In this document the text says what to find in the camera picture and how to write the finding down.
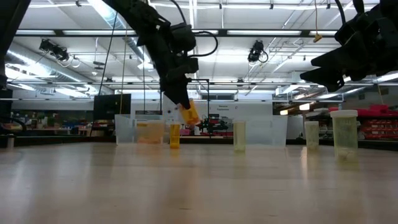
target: table surface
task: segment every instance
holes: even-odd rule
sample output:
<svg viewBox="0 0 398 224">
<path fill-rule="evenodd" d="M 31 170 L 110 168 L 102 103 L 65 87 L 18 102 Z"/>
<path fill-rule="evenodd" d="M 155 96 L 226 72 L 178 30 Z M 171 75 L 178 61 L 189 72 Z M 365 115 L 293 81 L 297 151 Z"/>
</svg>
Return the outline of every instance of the table surface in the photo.
<svg viewBox="0 0 398 224">
<path fill-rule="evenodd" d="M 338 163 L 232 145 L 81 143 L 0 153 L 1 223 L 396 223 L 398 153 Z"/>
</svg>

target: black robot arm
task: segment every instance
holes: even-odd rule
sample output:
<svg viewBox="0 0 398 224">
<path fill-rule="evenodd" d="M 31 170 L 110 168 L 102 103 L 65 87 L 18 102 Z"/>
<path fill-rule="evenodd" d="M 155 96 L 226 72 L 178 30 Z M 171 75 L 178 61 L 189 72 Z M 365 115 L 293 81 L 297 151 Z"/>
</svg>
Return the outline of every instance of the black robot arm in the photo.
<svg viewBox="0 0 398 224">
<path fill-rule="evenodd" d="M 103 0 L 136 31 L 137 45 L 145 46 L 160 77 L 160 90 L 175 104 L 189 109 L 186 73 L 198 71 L 198 59 L 187 56 L 196 46 L 191 25 L 172 26 L 159 13 L 140 0 Z"/>
</svg>

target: ceiling-mounted camera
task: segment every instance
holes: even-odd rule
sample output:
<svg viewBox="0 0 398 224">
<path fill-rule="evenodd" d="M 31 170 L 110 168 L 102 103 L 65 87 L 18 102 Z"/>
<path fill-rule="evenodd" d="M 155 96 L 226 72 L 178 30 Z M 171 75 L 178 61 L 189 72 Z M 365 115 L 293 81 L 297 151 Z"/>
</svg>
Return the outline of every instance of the ceiling-mounted camera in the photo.
<svg viewBox="0 0 398 224">
<path fill-rule="evenodd" d="M 266 56 L 265 60 L 261 60 L 263 55 Z M 256 63 L 257 61 L 266 63 L 268 61 L 268 54 L 264 51 L 264 44 L 262 43 L 262 40 L 256 40 L 256 42 L 253 44 L 253 47 L 249 52 L 248 61 L 249 63 Z"/>
<path fill-rule="evenodd" d="M 69 60 L 69 53 L 66 47 L 61 47 L 52 43 L 50 40 L 42 40 L 39 49 L 44 53 L 50 53 L 60 62 L 67 62 Z"/>
</svg>

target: yellow cup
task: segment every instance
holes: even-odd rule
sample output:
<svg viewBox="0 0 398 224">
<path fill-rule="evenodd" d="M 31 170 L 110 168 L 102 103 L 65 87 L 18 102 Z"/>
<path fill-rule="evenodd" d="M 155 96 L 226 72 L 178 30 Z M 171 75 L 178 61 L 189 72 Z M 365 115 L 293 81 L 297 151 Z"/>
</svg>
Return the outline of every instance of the yellow cup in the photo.
<svg viewBox="0 0 398 224">
<path fill-rule="evenodd" d="M 180 106 L 180 113 L 182 118 L 185 121 L 185 124 L 198 124 L 200 122 L 199 115 L 197 113 L 197 109 L 195 108 L 195 104 L 193 99 L 189 100 L 189 104 L 191 108 L 186 110 L 183 106 Z"/>
<path fill-rule="evenodd" d="M 170 125 L 170 148 L 180 148 L 180 124 Z"/>
</svg>

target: yellow object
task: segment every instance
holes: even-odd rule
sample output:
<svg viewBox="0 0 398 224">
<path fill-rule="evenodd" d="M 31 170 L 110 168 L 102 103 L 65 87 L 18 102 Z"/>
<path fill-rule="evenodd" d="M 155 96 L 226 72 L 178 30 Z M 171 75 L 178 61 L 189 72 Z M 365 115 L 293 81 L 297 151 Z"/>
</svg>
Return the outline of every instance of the yellow object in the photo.
<svg viewBox="0 0 398 224">
<path fill-rule="evenodd" d="M 136 126 L 137 143 L 162 144 L 164 135 L 163 121 L 138 121 Z"/>
<path fill-rule="evenodd" d="M 195 108 L 193 99 L 189 100 L 189 104 L 191 106 L 189 110 L 186 110 L 183 106 L 180 106 L 182 118 L 184 119 L 185 124 L 198 124 L 200 122 L 200 119 L 197 113 L 197 109 Z"/>
<path fill-rule="evenodd" d="M 244 152 L 246 150 L 246 122 L 234 121 L 234 150 Z"/>
<path fill-rule="evenodd" d="M 180 124 L 170 125 L 170 148 L 180 148 Z"/>
<path fill-rule="evenodd" d="M 318 42 L 318 41 L 321 40 L 321 39 L 322 39 L 322 35 L 320 35 L 320 34 L 315 34 L 315 38 L 314 38 L 313 42 L 316 43 L 316 42 Z"/>
</svg>

